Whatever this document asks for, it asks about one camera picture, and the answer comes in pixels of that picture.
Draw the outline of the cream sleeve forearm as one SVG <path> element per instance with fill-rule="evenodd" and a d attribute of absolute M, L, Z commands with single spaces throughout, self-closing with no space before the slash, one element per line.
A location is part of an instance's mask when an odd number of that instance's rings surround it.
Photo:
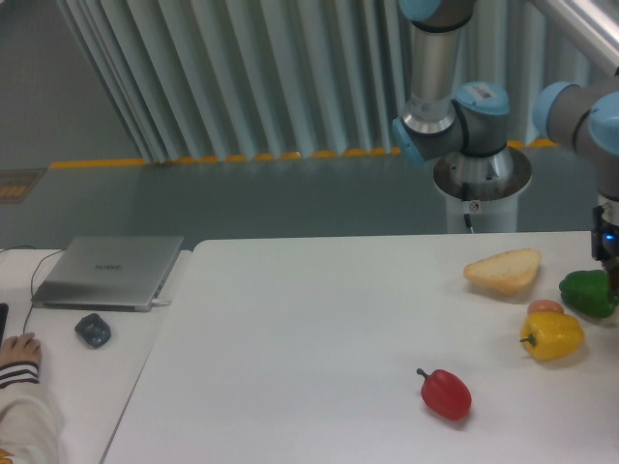
<path fill-rule="evenodd" d="M 1 462 L 59 463 L 61 414 L 34 362 L 1 367 Z"/>

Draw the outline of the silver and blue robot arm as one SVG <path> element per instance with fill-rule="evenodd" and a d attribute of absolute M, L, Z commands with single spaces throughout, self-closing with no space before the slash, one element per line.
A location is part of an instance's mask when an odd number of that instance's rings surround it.
<path fill-rule="evenodd" d="M 433 181 L 446 201 L 452 233 L 512 232 L 519 196 L 528 187 L 528 158 L 507 145 L 509 98 L 499 85 L 454 86 L 462 28 L 471 1 L 403 1 L 415 27 L 411 95 L 392 124 L 394 140 L 411 161 L 433 160 Z M 553 83 L 536 98 L 532 120 L 551 141 L 596 170 L 591 253 L 618 291 L 618 10 L 608 1 L 539 1 L 589 60 L 608 73 L 590 86 Z"/>

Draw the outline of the person's hand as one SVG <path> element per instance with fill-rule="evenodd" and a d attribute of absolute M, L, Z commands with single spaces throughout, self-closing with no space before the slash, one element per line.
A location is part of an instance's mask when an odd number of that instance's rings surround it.
<path fill-rule="evenodd" d="M 4 368 L 16 363 L 31 363 L 39 366 L 42 354 L 41 343 L 34 333 L 11 336 L 4 340 L 1 345 L 1 367 Z"/>

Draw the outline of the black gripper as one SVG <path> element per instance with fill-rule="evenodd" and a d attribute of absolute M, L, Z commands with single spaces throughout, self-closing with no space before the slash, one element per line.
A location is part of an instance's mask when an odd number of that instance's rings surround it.
<path fill-rule="evenodd" d="M 606 273 L 608 288 L 618 288 L 618 202 L 599 195 L 592 210 L 591 254 Z"/>

